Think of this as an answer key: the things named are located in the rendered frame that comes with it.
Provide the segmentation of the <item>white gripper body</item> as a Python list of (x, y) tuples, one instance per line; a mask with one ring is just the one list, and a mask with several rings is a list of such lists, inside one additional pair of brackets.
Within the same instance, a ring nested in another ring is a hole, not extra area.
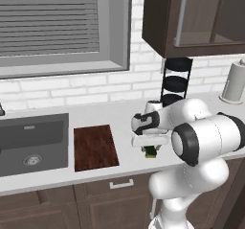
[(131, 145), (135, 148), (148, 146), (162, 146), (166, 145), (168, 141), (169, 137), (165, 134), (137, 135), (133, 133)]

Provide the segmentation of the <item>green and yellow sponge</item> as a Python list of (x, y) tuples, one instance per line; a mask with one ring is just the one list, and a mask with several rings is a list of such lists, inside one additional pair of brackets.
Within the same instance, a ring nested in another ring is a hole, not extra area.
[(157, 150), (154, 146), (145, 147), (145, 157), (146, 158), (155, 158), (157, 156)]

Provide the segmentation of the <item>dark wooden cutting board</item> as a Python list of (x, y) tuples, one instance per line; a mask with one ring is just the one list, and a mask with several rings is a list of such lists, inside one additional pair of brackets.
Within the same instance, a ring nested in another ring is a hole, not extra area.
[(74, 129), (75, 172), (119, 166), (110, 125)]

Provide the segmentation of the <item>brown drawer front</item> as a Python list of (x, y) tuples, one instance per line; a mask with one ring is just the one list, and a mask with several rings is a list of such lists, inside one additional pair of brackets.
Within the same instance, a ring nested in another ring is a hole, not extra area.
[(42, 205), (53, 205), (74, 202), (72, 186), (58, 187), (17, 195), (0, 196), (0, 212)]
[(135, 189), (147, 189), (150, 176), (151, 173), (142, 173), (77, 184), (74, 186), (76, 199), (82, 201), (106, 195), (125, 194)]

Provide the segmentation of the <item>brown base cupboard door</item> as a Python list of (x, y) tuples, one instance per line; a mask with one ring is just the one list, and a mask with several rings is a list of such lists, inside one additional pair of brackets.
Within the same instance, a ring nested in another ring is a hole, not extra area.
[(112, 195), (78, 203), (81, 229), (147, 229), (149, 195)]
[(81, 229), (75, 203), (0, 215), (0, 229)]

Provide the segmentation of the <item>white paper towel roll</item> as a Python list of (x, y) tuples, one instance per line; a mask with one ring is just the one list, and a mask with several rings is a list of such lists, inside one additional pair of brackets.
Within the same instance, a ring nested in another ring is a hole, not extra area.
[(235, 61), (229, 71), (224, 89), (219, 99), (229, 104), (242, 104), (241, 96), (245, 88), (245, 57)]

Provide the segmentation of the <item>grey sink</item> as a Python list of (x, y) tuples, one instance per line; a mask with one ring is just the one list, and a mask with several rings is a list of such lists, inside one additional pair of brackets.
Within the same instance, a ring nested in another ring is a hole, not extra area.
[(0, 120), (0, 177), (68, 167), (69, 114)]

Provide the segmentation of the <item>grey window with blinds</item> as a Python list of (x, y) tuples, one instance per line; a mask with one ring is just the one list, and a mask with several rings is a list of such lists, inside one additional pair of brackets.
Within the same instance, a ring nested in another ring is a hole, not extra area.
[(132, 0), (0, 0), (0, 79), (125, 71)]

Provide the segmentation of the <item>dark brown glass cupboard door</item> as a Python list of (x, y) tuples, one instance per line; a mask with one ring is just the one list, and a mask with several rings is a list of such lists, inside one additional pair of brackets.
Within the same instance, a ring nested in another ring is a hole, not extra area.
[(218, 1), (210, 42), (245, 44), (245, 0)]

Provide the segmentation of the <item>dark brown wall cupboard door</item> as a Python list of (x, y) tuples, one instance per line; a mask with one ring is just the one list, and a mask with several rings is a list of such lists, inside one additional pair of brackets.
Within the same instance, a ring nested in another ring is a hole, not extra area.
[(170, 0), (165, 57), (226, 55), (230, 44), (210, 42), (219, 0), (187, 0), (180, 46), (174, 46), (181, 0)]

